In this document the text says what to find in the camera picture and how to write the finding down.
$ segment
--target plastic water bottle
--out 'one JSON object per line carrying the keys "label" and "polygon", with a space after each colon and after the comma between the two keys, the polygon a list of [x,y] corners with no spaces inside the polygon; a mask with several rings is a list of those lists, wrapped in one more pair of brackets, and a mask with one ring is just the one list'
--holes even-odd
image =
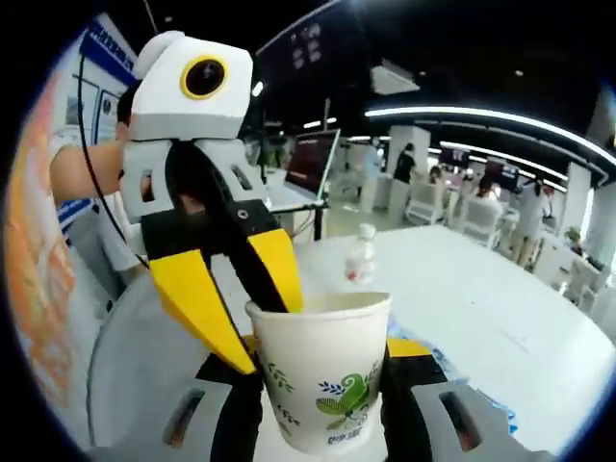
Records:
{"label": "plastic water bottle", "polygon": [[367,286],[374,280],[374,235],[376,229],[368,223],[359,225],[357,241],[353,243],[345,260],[345,277],[358,286]]}

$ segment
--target laptop screen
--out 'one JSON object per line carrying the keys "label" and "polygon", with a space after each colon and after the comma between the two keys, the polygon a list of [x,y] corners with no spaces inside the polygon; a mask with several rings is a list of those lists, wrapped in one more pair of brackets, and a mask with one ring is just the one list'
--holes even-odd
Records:
{"label": "laptop screen", "polygon": [[321,198],[340,130],[299,135],[291,153],[285,183]]}

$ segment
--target laptop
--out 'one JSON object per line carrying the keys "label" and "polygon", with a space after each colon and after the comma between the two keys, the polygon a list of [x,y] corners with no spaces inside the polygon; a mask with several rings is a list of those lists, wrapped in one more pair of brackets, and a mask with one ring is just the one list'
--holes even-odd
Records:
{"label": "laptop", "polygon": [[273,212],[319,204],[331,167],[340,130],[299,135],[282,184],[268,185]]}

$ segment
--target green bird print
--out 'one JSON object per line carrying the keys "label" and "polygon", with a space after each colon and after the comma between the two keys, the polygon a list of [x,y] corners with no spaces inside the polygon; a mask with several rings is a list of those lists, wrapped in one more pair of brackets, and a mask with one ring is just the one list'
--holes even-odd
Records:
{"label": "green bird print", "polygon": [[330,423],[328,430],[340,428],[347,419],[352,418],[353,412],[362,408],[370,396],[370,385],[368,380],[364,380],[358,373],[352,373],[343,378],[341,385],[320,383],[324,391],[334,395],[341,395],[340,399],[319,398],[317,408],[330,416],[340,416],[340,419]]}

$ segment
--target white robot head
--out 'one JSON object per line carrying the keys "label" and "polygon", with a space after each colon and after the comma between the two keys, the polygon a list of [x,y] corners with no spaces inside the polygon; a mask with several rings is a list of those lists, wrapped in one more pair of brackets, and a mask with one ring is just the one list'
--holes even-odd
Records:
{"label": "white robot head", "polygon": [[141,51],[143,81],[133,102],[133,141],[238,136],[250,103],[252,59],[247,51],[169,31]]}

